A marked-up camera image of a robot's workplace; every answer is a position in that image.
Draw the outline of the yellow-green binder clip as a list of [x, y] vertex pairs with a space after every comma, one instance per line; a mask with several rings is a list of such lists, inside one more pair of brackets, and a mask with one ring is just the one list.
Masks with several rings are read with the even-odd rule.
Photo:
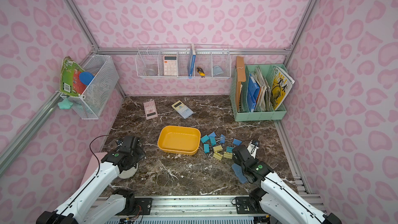
[[223, 151], [223, 147], [221, 145], [213, 146], [212, 149], [213, 149], [213, 152], [217, 152], [217, 153]]
[[214, 157], [215, 159], [221, 161], [222, 158], [223, 158], [223, 155], [220, 154], [220, 153], [218, 153], [218, 152], [215, 152], [215, 153], [213, 154], [213, 157]]

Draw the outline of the yellow plastic storage box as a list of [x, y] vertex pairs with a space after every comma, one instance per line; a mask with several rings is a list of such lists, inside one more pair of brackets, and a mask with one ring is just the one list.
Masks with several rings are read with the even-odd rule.
[[158, 147], [168, 153], [195, 155], [200, 146], [201, 133], [196, 128], [168, 125], [158, 138]]

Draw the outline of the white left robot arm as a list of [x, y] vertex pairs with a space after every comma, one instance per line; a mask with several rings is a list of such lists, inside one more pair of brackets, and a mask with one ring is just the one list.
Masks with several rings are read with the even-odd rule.
[[129, 189], [115, 190], [105, 203], [92, 208], [97, 198], [114, 179], [133, 177], [137, 172], [138, 163], [145, 157], [140, 138], [126, 136], [117, 143], [114, 150], [102, 159], [97, 159], [98, 167], [71, 197], [55, 210], [43, 212], [36, 223], [104, 224], [117, 215], [126, 216], [128, 222], [133, 218], [142, 218], [145, 208], [139, 205], [134, 192]]

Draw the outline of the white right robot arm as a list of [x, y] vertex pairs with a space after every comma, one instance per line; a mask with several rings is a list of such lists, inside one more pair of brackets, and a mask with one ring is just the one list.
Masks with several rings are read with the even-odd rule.
[[258, 188], [250, 193], [257, 206], [282, 224], [340, 224], [333, 213], [325, 214], [283, 182], [265, 162], [254, 158], [244, 145], [232, 150], [233, 161], [242, 169], [244, 177]]

